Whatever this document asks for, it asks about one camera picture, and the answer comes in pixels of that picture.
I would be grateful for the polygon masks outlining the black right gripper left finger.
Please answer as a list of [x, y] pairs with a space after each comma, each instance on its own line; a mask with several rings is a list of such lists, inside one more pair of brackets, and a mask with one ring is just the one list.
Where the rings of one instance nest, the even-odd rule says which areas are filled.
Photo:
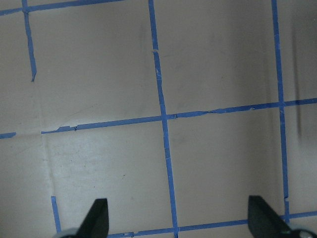
[[108, 203], [106, 198], [96, 199], [83, 220], [75, 238], [106, 238], [109, 232]]

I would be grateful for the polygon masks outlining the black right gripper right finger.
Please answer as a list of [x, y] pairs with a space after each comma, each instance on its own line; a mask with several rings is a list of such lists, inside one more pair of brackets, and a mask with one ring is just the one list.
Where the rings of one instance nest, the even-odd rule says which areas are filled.
[[292, 230], [258, 195], [248, 198], [248, 228], [254, 238], [290, 238]]

